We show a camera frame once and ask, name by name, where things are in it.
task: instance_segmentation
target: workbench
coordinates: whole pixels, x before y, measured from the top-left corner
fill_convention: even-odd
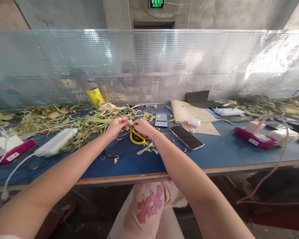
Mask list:
[[[148,112],[172,114],[165,104],[158,105],[157,110],[153,107],[147,107]],[[195,151],[188,150],[186,154],[208,175],[222,175],[230,172],[250,172],[259,171],[273,167],[281,157],[282,148],[275,147],[270,150],[254,147],[234,133],[235,127],[247,126],[249,122],[236,122],[231,125],[225,121],[214,122],[215,128],[221,136],[208,134],[195,134],[197,138],[205,143],[203,148]],[[170,122],[168,126],[174,126],[176,123]],[[167,128],[161,129],[162,133],[168,132]],[[172,135],[167,134],[167,138],[172,140]],[[47,142],[52,135],[47,138],[46,135],[36,136],[34,138],[36,146],[28,150],[21,157],[8,165],[0,166],[0,192],[3,185],[17,164],[28,155],[32,154],[39,146]],[[178,140],[175,140],[176,146],[184,148]],[[106,148],[108,154],[119,154],[118,162],[114,164],[114,158],[106,157],[100,154],[82,175],[77,185],[96,185],[111,186],[122,184],[134,184],[141,182],[169,180],[169,176],[164,167],[160,155],[154,152],[144,152],[141,155],[136,153],[142,150],[142,145],[133,144],[129,135],[123,136],[123,139],[114,140]],[[39,158],[32,156],[22,164],[14,173],[9,181],[9,190],[22,190],[46,170],[68,156],[70,152],[55,155],[48,158]],[[287,151],[281,166],[299,165],[299,143],[293,143],[287,147]]]

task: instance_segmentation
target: woman's left hand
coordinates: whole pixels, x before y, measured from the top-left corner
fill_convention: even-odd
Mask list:
[[[104,134],[109,135],[109,137],[114,140],[119,132],[124,130],[127,125],[130,125],[130,122],[127,118],[116,118],[112,120]]]

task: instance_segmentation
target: wooden table edge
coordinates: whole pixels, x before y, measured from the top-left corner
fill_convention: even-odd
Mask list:
[[[207,168],[202,170],[209,176],[216,176],[216,175],[233,173],[233,172],[244,173],[244,172],[251,172],[251,171],[260,171],[262,169],[272,168],[276,164],[277,164],[276,162],[272,162],[272,163],[263,163],[263,164],[221,167],[221,168]],[[299,160],[293,160],[293,161],[281,162],[279,167],[298,166],[298,165],[299,165]],[[167,172],[162,172],[162,173],[79,179],[79,181],[75,184],[75,187],[81,185],[95,185],[98,187],[104,187],[104,186],[126,185],[126,184],[135,184],[135,183],[149,183],[149,182],[166,181],[166,180],[170,180],[170,177],[167,174]],[[28,184],[12,185],[8,187],[8,191],[21,191],[27,185]],[[0,186],[0,193],[2,192],[3,192],[3,187]]]

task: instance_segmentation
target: person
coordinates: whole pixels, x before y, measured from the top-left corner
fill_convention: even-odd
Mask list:
[[[114,119],[102,135],[50,168],[7,202],[0,209],[0,238],[5,238],[3,235],[35,238],[52,207],[128,125],[125,118]],[[133,127],[152,139],[172,181],[135,185],[108,238],[184,238],[172,207],[185,206],[187,201],[205,239],[254,238],[194,161],[146,120],[135,120]]]

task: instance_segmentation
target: corn husk pile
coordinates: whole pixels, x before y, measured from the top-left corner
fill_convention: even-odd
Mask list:
[[[228,101],[227,103],[223,103],[222,106],[244,111],[247,117],[237,118],[237,121],[249,120],[250,117],[256,117],[261,120],[263,117],[274,115],[299,120],[299,98],[275,100],[262,95],[252,95],[240,97],[235,101]]]
[[[118,107],[104,111],[86,111],[84,114],[77,114],[78,106],[59,106],[48,105],[40,107],[29,107],[22,111],[20,123],[16,127],[10,127],[10,124],[4,126],[8,134],[16,134],[19,137],[34,136],[43,133],[59,132],[66,128],[77,128],[77,135],[72,138],[60,152],[71,151],[81,148],[89,142],[89,139],[93,136],[101,135],[106,131],[110,122],[118,117],[125,117],[131,121],[137,118],[144,118],[151,122],[156,116],[148,112],[141,112],[141,110],[135,110],[134,107]],[[51,118],[51,114],[57,113],[58,116]]]

